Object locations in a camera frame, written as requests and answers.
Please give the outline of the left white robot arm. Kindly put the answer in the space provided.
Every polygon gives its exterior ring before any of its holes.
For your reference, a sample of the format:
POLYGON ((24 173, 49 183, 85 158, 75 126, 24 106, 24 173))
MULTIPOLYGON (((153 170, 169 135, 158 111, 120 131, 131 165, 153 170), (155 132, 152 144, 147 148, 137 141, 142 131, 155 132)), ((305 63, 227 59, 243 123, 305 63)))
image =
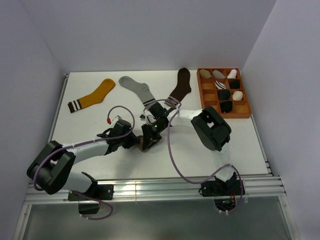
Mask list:
POLYGON ((98 193, 97 180, 89 174, 73 172, 73 165, 93 157, 105 156, 118 150, 129 149, 140 143, 132 132, 131 124, 123 119, 92 140, 73 144, 48 142, 27 169, 27 176, 38 191, 53 195, 60 190, 79 192, 86 200, 98 193))

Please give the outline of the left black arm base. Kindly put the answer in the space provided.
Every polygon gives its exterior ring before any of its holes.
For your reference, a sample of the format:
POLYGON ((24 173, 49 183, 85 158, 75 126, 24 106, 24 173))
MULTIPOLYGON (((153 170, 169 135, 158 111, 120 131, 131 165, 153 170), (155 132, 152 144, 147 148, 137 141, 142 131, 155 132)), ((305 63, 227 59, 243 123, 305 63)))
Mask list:
POLYGON ((110 217, 114 211, 113 207, 106 202, 113 199, 113 194, 113 184, 97 184, 84 193, 70 191, 67 200, 78 202, 78 212, 81 217, 88 220, 102 220, 110 217), (110 212, 105 216, 92 216, 102 210, 102 207, 109 207, 110 212))

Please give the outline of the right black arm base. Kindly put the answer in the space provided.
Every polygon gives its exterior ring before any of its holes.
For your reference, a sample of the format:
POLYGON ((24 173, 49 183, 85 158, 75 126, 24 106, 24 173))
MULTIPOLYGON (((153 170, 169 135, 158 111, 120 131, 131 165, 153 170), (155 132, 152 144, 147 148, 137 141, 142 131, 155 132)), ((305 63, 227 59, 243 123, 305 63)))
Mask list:
POLYGON ((198 193, 202 197, 214 197, 215 207, 219 211, 229 212, 237 206, 236 196, 243 197, 246 192, 240 180, 235 180, 234 183, 228 185, 216 179, 202 183, 198 193))

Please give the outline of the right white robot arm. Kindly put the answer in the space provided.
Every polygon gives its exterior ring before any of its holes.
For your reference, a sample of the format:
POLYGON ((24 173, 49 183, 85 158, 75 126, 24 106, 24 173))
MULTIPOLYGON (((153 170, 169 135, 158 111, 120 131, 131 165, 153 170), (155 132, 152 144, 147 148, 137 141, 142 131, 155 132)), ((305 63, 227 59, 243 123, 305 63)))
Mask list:
POLYGON ((177 107, 166 109, 159 102, 153 101, 145 106, 153 117, 150 122, 146 114, 140 116, 145 120, 141 126, 142 136, 140 150, 148 151, 161 139, 164 130, 171 127, 188 127, 195 130, 201 143, 211 151, 218 164, 218 172, 214 174, 216 189, 222 195, 229 194, 237 180, 236 170, 231 166, 229 142, 231 127, 223 117, 211 106, 200 110, 180 110, 177 107))

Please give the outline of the tan sock with maroon cuff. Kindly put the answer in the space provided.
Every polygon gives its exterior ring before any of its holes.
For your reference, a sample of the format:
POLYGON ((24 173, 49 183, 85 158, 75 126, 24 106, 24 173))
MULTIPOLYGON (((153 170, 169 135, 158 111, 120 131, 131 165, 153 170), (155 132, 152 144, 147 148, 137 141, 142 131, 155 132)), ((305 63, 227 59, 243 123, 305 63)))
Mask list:
POLYGON ((148 149, 144 149, 143 148, 143 143, 144 143, 144 137, 142 135, 138 136, 139 139, 139 143, 137 143, 135 146, 142 152, 142 153, 146 153, 148 151, 148 149))

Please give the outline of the plain black sock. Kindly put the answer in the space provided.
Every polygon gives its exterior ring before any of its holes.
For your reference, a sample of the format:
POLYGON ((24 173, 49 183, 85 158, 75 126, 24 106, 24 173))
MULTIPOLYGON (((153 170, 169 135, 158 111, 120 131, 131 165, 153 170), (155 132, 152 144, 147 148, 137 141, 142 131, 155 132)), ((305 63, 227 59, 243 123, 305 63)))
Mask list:
POLYGON ((219 101, 228 101, 231 97, 231 92, 228 89, 220 89, 217 91, 219 101))

